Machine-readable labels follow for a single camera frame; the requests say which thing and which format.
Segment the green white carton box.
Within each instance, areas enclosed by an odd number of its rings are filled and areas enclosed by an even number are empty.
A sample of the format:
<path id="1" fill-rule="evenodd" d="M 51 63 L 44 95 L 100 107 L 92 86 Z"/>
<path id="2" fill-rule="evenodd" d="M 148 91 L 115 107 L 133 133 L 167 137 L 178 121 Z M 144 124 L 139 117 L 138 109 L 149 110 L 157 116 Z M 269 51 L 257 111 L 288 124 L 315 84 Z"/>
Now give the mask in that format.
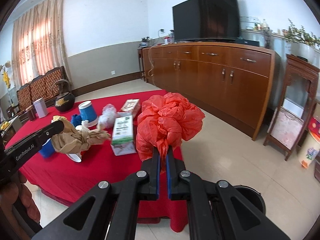
<path id="1" fill-rule="evenodd" d="M 115 119 L 111 148 L 115 156 L 136 153 L 133 132 L 133 116 L 123 116 Z"/>

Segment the red plastic bag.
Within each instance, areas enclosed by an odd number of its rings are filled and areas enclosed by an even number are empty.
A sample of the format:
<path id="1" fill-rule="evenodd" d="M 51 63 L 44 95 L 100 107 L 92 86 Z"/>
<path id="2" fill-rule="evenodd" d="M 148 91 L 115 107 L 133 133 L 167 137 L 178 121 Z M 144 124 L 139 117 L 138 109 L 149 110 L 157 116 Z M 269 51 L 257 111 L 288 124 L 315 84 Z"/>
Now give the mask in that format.
<path id="1" fill-rule="evenodd" d="M 153 95 L 142 103 L 137 118 L 136 149 L 142 161 L 157 148 L 165 161 L 169 147 L 180 147 L 200 132 L 205 114 L 179 93 Z"/>

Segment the clear plastic bag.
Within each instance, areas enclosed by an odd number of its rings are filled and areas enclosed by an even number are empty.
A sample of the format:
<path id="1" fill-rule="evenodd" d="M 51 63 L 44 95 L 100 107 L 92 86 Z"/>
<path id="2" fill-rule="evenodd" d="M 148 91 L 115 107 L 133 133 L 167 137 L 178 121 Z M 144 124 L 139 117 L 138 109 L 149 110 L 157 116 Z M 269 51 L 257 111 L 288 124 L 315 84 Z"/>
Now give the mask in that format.
<path id="1" fill-rule="evenodd" d="M 103 108 L 102 114 L 98 118 L 98 126 L 101 129 L 112 128 L 117 117 L 116 108 L 109 103 Z"/>

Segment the brown paper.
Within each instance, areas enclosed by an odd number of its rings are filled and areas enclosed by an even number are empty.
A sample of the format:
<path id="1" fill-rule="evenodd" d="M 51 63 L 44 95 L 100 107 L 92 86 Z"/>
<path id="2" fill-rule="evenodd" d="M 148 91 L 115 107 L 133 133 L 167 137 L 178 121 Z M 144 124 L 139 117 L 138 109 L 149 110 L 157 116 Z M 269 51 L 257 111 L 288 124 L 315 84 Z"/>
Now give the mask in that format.
<path id="1" fill-rule="evenodd" d="M 101 145 L 111 139 L 111 135 L 97 126 L 90 130 L 82 125 L 74 127 L 70 121 L 63 120 L 64 129 L 52 136 L 51 142 L 56 152 L 73 154 L 87 151 L 92 145 Z"/>

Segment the blue knitted cloth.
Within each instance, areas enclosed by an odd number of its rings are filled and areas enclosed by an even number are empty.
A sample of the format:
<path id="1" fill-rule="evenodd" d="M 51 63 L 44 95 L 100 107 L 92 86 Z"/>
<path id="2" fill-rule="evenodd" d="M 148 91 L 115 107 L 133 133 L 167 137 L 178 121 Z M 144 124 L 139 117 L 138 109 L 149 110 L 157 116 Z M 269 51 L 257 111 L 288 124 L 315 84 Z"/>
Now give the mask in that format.
<path id="1" fill-rule="evenodd" d="M 71 116 L 71 124 L 72 124 L 74 127 L 81 125 L 81 123 L 82 123 L 82 117 L 81 117 L 81 115 L 73 114 L 73 115 Z"/>

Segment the black trash bin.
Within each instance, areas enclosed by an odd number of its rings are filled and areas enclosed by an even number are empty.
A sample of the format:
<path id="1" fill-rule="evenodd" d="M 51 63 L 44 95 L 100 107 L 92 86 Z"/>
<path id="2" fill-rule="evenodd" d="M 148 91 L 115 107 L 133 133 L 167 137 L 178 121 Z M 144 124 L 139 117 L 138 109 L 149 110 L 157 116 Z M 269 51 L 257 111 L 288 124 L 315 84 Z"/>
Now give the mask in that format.
<path id="1" fill-rule="evenodd" d="M 259 209 L 264 215 L 266 214 L 265 201 L 260 192 L 252 187 L 245 185 L 234 186 L 247 200 L 249 200 L 257 209 Z"/>

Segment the red tablecloth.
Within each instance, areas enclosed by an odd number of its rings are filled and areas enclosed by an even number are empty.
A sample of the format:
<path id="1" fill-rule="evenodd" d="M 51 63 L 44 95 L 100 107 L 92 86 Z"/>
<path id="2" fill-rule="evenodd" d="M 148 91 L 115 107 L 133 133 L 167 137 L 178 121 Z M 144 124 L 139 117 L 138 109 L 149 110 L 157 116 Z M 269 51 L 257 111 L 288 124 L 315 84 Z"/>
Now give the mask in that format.
<path id="1" fill-rule="evenodd" d="M 108 104 L 120 109 L 127 99 L 139 99 L 140 103 L 153 95 L 165 95 L 165 90 L 131 93 L 118 96 L 91 100 L 97 114 L 101 114 Z M 27 121 L 7 143 L 6 148 L 12 146 L 27 135 L 38 131 L 51 123 L 53 116 L 65 116 L 71 120 L 72 115 L 78 114 L 78 105 L 66 112 L 59 113 L 54 107 L 48 108 L 48 115 Z M 93 186 L 102 180 L 116 183 L 124 180 L 128 175 L 140 170 L 141 161 L 137 153 L 115 156 L 110 141 L 102 145 L 93 145 L 89 150 L 82 152 L 82 161 L 74 162 L 66 154 L 54 153 L 48 158 L 39 153 L 34 155 L 20 171 L 28 181 L 39 186 L 48 196 L 67 206 L 72 205 Z M 166 173 L 160 176 L 159 199 L 156 201 L 141 201 L 139 204 L 138 221 L 155 223 L 156 220 L 170 218 L 170 227 L 175 232 L 181 232 L 188 223 L 186 201 L 171 201 L 167 193 Z"/>

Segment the silver tin box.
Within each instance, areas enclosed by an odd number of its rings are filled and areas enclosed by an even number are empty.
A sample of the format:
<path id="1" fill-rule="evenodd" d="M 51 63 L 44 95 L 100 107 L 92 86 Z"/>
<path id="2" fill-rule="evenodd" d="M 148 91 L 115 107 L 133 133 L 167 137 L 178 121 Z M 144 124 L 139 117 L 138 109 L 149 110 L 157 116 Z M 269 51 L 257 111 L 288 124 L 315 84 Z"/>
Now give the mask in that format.
<path id="1" fill-rule="evenodd" d="M 33 102 L 33 106 L 36 109 L 36 113 L 39 118 L 44 118 L 48 115 L 47 107 L 43 98 L 39 98 Z"/>

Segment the white crumpled tissue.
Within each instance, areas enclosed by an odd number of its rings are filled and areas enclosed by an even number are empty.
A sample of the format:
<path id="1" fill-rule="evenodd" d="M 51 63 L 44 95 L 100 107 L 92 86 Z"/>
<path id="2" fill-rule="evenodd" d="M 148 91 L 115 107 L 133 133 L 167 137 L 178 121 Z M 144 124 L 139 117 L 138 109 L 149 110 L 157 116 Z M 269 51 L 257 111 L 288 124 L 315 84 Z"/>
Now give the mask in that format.
<path id="1" fill-rule="evenodd" d="M 81 125 L 84 126 L 84 127 L 89 127 L 88 120 L 82 120 Z"/>

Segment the black iron teapot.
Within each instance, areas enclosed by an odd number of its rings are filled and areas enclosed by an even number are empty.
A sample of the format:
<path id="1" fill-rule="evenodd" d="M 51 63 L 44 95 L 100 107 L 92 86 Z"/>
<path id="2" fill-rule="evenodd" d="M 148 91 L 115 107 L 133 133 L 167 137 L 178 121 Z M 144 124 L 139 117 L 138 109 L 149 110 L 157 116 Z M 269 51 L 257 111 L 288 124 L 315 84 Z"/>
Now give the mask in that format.
<path id="1" fill-rule="evenodd" d="M 55 108 L 60 113 L 71 110 L 75 103 L 75 96 L 72 94 L 70 82 L 66 79 L 57 80 L 52 86 L 52 91 L 55 85 L 59 86 L 60 89 L 60 92 L 55 99 Z"/>

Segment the blue white paper cup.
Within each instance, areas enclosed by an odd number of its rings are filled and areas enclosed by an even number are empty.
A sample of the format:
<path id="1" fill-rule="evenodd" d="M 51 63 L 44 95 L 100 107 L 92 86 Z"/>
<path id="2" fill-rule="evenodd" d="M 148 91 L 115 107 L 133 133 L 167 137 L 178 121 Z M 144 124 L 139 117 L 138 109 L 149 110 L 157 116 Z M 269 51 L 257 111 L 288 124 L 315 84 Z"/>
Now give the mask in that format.
<path id="1" fill-rule="evenodd" d="M 91 101 L 84 101 L 78 106 L 81 121 L 87 122 L 89 127 L 98 123 L 98 116 L 93 108 Z"/>

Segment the wooden lattice bench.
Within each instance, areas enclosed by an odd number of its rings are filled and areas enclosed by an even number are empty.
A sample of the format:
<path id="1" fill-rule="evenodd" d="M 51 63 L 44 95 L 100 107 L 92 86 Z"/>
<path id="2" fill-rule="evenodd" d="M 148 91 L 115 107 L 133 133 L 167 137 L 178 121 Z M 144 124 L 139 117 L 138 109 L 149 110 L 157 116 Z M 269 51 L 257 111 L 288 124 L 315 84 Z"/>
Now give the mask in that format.
<path id="1" fill-rule="evenodd" d="M 7 109 L 8 118 L 22 116 L 26 109 L 40 98 L 43 98 L 47 105 L 52 103 L 68 89 L 68 83 L 62 80 L 68 81 L 64 66 L 56 67 L 23 85 L 16 92 L 17 103 Z"/>

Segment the long wooden sideboard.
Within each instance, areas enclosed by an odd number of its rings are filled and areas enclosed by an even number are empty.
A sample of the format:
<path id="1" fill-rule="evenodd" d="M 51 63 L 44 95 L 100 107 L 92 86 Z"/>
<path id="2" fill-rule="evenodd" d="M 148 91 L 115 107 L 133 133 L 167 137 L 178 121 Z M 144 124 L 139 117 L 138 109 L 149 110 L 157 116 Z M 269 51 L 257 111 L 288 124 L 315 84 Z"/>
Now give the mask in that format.
<path id="1" fill-rule="evenodd" d="M 178 92 L 255 140 L 271 95 L 276 53 L 223 42 L 189 42 L 142 50 L 146 80 Z"/>

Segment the beige patterned curtain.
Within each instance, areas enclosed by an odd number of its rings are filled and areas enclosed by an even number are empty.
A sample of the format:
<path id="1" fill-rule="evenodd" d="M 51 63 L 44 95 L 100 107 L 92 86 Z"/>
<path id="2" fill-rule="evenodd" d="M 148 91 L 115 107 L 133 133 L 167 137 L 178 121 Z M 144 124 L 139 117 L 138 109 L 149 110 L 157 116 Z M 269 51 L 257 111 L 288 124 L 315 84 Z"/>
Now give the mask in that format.
<path id="1" fill-rule="evenodd" d="M 70 77 L 63 36 L 64 0 L 44 0 L 14 21 L 12 71 L 15 86 L 64 66 Z"/>

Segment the green vine plant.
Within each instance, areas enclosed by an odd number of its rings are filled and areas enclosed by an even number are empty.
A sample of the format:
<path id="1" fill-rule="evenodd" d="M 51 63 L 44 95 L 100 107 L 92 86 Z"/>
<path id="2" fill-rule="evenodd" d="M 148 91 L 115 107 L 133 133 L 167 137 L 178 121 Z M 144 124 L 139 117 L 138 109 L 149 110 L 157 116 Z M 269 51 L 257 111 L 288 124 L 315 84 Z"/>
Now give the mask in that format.
<path id="1" fill-rule="evenodd" d="M 290 19 L 288 21 L 288 29 L 283 34 L 287 42 L 302 43 L 319 49 L 319 36 L 313 32 L 308 33 L 302 25 L 298 28 Z"/>

